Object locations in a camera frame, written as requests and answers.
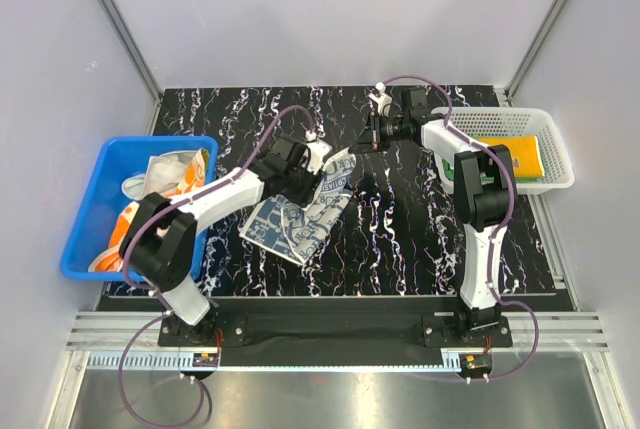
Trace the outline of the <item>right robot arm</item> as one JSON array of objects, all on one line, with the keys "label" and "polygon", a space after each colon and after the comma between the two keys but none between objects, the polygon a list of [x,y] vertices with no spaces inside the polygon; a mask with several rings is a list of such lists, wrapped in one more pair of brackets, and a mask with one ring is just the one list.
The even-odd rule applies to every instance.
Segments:
[{"label": "right robot arm", "polygon": [[457,339],[476,345],[499,330],[501,303],[495,279],[506,226],[517,199],[510,150],[488,145],[451,122],[451,112],[435,113],[426,105],[426,91],[401,91],[401,111],[379,82],[368,94],[371,108],[354,154],[386,151],[393,142],[412,141],[453,165],[454,210],[465,230],[465,267],[457,290],[458,305],[448,326]]}]

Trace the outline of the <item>blue white patterned towel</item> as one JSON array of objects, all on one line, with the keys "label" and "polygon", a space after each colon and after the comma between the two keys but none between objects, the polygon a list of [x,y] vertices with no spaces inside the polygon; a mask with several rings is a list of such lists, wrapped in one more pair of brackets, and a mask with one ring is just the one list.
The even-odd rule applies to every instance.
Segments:
[{"label": "blue white patterned towel", "polygon": [[356,157],[344,149],[331,156],[314,196],[306,208],[278,195],[257,205],[240,237],[297,265],[306,264],[329,237],[349,204]]}]

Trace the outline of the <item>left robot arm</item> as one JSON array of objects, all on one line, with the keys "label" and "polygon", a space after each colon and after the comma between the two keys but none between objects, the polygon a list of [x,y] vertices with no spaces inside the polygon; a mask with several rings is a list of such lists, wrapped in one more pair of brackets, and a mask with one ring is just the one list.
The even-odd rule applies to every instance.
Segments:
[{"label": "left robot arm", "polygon": [[191,276],[196,239],[219,220],[273,196],[308,207],[330,152],[331,146],[320,139],[282,136],[199,189],[171,198],[157,192],[145,196],[120,245],[122,273],[127,275],[132,266],[181,321],[181,333],[193,344],[208,343],[215,335],[217,311]]}]

